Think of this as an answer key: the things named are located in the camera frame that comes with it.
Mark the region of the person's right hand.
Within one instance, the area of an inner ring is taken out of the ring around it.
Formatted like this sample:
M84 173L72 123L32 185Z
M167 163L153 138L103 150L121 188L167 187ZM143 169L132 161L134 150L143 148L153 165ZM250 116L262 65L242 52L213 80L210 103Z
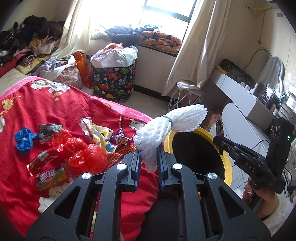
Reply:
M250 205L252 200L256 199L255 196L257 196L259 198L259 202L255 212L260 219L263 219L267 216L264 211L264 195L266 194L267 189L260 187L258 184L252 184L252 182L253 179L249 177L244 187L242 199L247 203L247 205Z

